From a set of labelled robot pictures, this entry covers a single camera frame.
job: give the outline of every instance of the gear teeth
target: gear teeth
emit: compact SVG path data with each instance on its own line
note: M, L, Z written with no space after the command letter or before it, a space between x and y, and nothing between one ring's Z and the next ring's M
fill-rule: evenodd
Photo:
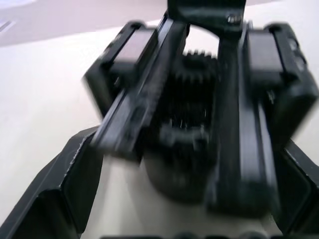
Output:
M190 86L203 84L216 78L216 62L211 53L205 53L203 50L200 53L198 50L184 52L183 55L176 58L171 76L181 84L190 84Z
M211 56L211 52L206 52L206 53L205 53L205 56L208 56L208 57L211 58L211 57L212 57L212 56Z

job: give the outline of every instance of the gear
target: gear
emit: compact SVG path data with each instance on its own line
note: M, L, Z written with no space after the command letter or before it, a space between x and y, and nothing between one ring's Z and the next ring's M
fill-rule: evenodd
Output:
M215 78L216 58L210 54L198 51L188 52L187 55L177 56L171 70L172 77L177 81L207 82Z

